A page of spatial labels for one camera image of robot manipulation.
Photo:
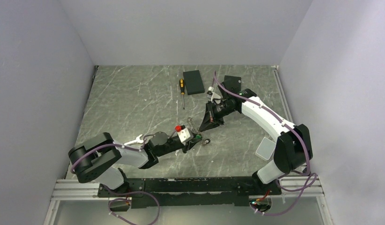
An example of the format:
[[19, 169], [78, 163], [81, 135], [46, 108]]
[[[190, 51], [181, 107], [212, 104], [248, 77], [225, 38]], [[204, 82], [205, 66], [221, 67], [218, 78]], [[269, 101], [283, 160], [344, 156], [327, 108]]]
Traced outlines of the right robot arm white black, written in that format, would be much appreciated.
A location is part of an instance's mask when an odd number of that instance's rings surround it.
[[223, 118], [233, 112], [239, 112], [256, 122], [275, 141], [270, 154], [271, 160], [253, 175], [252, 189], [262, 195], [270, 189], [270, 183], [277, 178], [294, 172], [303, 164], [309, 164], [313, 157], [309, 129], [304, 125], [282, 118], [270, 109], [250, 89], [233, 93], [225, 87], [219, 87], [221, 95], [215, 94], [210, 86], [207, 94], [204, 119], [199, 127], [203, 132], [224, 124]]

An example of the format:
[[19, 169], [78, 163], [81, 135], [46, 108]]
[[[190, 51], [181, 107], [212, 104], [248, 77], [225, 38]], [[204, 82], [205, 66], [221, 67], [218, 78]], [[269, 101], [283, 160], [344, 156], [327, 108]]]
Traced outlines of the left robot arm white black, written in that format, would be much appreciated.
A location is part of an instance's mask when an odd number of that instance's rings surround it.
[[117, 142], [104, 132], [69, 151], [70, 173], [76, 175], [80, 183], [95, 180], [110, 187], [115, 196], [122, 197], [129, 185], [124, 172], [114, 168], [114, 164], [149, 169], [158, 164], [159, 157], [178, 150], [186, 153], [201, 141], [200, 134], [184, 126], [178, 126], [171, 135], [165, 132], [145, 135], [139, 147]]

